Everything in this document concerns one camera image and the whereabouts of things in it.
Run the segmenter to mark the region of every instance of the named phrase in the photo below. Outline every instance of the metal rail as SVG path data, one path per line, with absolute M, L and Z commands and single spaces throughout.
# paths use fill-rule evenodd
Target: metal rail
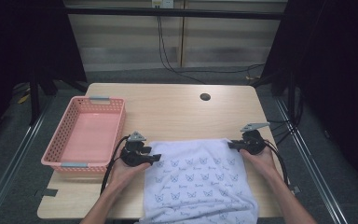
M 13 159 L 11 160 L 10 164 L 8 165 L 7 169 L 5 170 L 4 174 L 0 179 L 0 206 L 3 203 L 5 197 L 7 196 L 7 193 L 11 187 L 16 173 L 20 170 L 21 164 L 25 158 L 25 155 L 28 152 L 29 147 L 31 146 L 34 141 L 34 138 L 39 132 L 39 129 L 46 116 L 46 112 L 48 111 L 48 108 L 50 107 L 52 101 L 53 97 L 49 97 L 41 115 L 34 123 L 34 125 L 28 128 L 28 131 L 22 139 L 20 146 L 18 147 L 16 153 L 13 156 Z
M 283 12 L 253 12 L 227 10 L 199 10 L 178 8 L 149 7 L 12 7 L 16 11 L 27 13 L 62 13 L 81 15 L 121 15 L 121 16 L 161 16 L 161 17 L 197 17 L 280 21 L 286 17 L 304 15 L 287 15 Z
M 289 120 L 288 116 L 288 110 L 283 102 L 282 98 L 277 98 L 276 103 L 280 109 L 280 112 L 285 120 Z M 312 157 L 312 154 L 310 153 L 310 150 L 308 149 L 304 138 L 302 137 L 301 133 L 297 128 L 293 126 L 291 122 L 287 122 L 287 128 L 289 130 L 293 130 L 292 137 L 293 140 L 296 143 L 297 149 L 304 160 L 309 172 L 310 176 L 313 179 L 313 182 L 315 183 L 317 189 L 319 190 L 319 193 L 322 196 L 322 199 L 324 200 L 324 204 L 326 205 L 326 208 L 328 212 L 331 215 L 331 218 L 334 220 L 334 223 L 337 224 L 347 224 L 348 221 L 345 218 L 339 203 L 334 196 L 333 192 L 328 187 L 327 183 L 324 180 L 324 177 L 319 170 L 318 165 L 316 164 L 315 160 Z

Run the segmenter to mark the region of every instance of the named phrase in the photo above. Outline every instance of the printed fabric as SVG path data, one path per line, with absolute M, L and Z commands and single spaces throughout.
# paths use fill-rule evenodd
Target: printed fabric
M 140 223 L 256 223 L 241 154 L 227 139 L 152 142 Z

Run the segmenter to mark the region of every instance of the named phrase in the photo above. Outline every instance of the basket handle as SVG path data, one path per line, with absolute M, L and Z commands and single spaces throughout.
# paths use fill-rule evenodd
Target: basket handle
M 91 96 L 90 100 L 110 101 L 109 96 Z
M 89 165 L 85 162 L 63 162 L 61 163 L 61 167 L 67 168 L 88 168 Z

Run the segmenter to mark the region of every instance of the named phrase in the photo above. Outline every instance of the electrical outlet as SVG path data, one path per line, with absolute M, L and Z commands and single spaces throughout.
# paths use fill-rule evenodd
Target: electrical outlet
M 173 0 L 162 0 L 163 8 L 173 8 Z
M 173 0 L 152 0 L 153 8 L 173 8 Z
M 162 0 L 152 0 L 152 8 L 162 7 Z

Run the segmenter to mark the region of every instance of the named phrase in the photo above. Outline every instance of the human arm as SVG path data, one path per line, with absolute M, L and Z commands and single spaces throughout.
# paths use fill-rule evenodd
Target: human arm
M 240 150 L 240 154 L 247 161 L 250 161 L 257 172 L 267 180 L 268 185 L 277 198 L 283 218 L 287 224 L 316 223 L 310 213 L 303 207 L 290 189 L 287 188 L 275 167 L 270 148 L 265 147 L 260 154 L 255 156 L 246 150 Z
M 143 163 L 136 167 L 130 167 L 122 160 L 117 160 L 112 168 L 111 184 L 105 188 L 97 202 L 92 206 L 80 223 L 105 223 L 106 217 L 121 191 L 130 184 L 137 174 L 141 173 L 149 166 L 150 163 Z

